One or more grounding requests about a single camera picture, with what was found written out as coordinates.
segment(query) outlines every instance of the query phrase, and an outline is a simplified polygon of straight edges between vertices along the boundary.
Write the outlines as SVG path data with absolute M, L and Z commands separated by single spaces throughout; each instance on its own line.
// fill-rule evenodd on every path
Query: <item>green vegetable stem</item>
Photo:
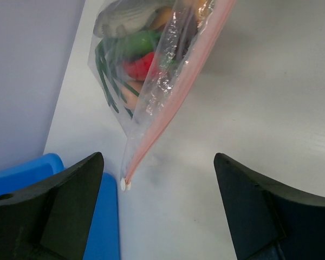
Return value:
M 95 48 L 96 68 L 97 72 L 99 73 L 103 89 L 105 91 L 107 103 L 110 107 L 112 106 L 117 113 L 119 113 L 119 110 L 111 95 L 111 92 L 107 87 L 105 76 L 112 85 L 112 88 L 114 89 L 117 96 L 121 98 L 125 103 L 127 101 L 120 88 L 117 86 L 115 80 L 121 82 L 124 87 L 128 88 L 132 93 L 138 96 L 139 93 L 137 93 L 135 89 L 119 79 L 116 73 L 115 65 L 118 60 L 129 59 L 130 57 L 136 55 L 145 55 L 152 51 L 155 51 L 160 36 L 160 32 L 151 30 L 139 31 L 133 35 L 129 35 L 116 40 L 104 38 Z M 108 50 L 110 47 L 112 48 L 108 52 L 106 61 L 106 50 Z M 132 112 L 129 109 L 126 109 L 126 111 L 130 117 L 133 116 Z

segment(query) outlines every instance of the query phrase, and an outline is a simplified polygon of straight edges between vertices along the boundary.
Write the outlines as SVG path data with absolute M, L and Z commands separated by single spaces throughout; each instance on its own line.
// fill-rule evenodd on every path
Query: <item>blue plastic object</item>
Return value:
M 120 260 L 117 185 L 104 173 L 83 260 Z
M 46 154 L 0 171 L 0 195 L 37 183 L 64 170 L 57 154 Z M 120 260 L 118 199 L 115 179 L 104 173 L 83 260 Z
M 0 195 L 20 190 L 64 170 L 57 154 L 49 153 L 35 160 L 0 171 Z

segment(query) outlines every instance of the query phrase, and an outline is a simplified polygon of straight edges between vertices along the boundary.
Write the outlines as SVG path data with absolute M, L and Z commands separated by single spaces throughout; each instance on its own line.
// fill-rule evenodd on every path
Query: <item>white surface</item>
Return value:
M 0 170 L 41 156 L 84 0 L 0 0 Z
M 95 151 L 119 175 L 125 135 L 87 68 L 100 0 L 88 0 L 45 152 Z M 215 153 L 325 196 L 325 0 L 238 0 L 170 126 L 120 192 L 123 260 L 236 259 Z

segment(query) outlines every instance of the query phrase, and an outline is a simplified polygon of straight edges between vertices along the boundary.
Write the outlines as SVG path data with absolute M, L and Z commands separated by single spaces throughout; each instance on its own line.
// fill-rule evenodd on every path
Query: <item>plastic bag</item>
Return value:
M 235 0 L 119 0 L 97 15 L 89 66 L 127 135 L 121 187 L 168 126 Z

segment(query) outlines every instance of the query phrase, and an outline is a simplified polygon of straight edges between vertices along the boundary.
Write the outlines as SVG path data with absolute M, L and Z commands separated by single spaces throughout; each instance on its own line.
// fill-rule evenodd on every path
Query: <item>white table surface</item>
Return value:
M 45 153 L 101 151 L 115 176 L 126 138 L 87 67 L 101 0 L 87 0 Z M 325 196 L 325 0 L 238 0 L 180 111 L 119 192 L 123 260 L 236 259 L 213 157 Z

